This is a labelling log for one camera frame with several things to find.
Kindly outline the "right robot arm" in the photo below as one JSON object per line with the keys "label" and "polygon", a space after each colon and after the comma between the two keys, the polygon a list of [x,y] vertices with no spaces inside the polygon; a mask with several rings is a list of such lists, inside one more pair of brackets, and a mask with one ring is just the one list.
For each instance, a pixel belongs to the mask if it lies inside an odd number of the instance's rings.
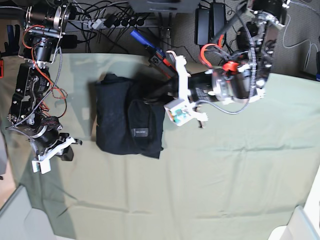
{"label": "right robot arm", "polygon": [[15,92],[8,112],[10,126],[7,130],[26,136],[39,161],[54,148],[54,155],[63,161],[72,161],[74,152],[70,144],[64,146],[70,137],[61,132],[63,126],[59,117],[50,116],[45,98],[59,92],[58,99],[65,100],[67,93],[58,87],[58,78],[51,79],[48,64],[62,55],[62,40],[69,19],[75,9],[66,0],[50,3],[36,3],[26,10],[22,49],[18,56],[25,60],[18,70]]}

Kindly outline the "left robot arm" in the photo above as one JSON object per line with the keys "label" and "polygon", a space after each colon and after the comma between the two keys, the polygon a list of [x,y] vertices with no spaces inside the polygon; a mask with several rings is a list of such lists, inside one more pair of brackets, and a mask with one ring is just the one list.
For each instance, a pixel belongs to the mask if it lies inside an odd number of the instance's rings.
{"label": "left robot arm", "polygon": [[[169,111],[196,111],[208,104],[225,113],[225,106],[239,103],[246,109],[250,103],[265,96],[265,85],[273,66],[273,55],[280,29],[285,26],[289,2],[287,0],[244,0],[234,16],[209,43],[203,45],[199,60],[206,71],[191,74],[183,55],[169,50],[171,60],[162,62],[173,68],[173,76],[144,101],[162,104]],[[250,21],[242,22],[236,34],[237,50],[228,53],[222,39],[236,21],[247,13]]]}

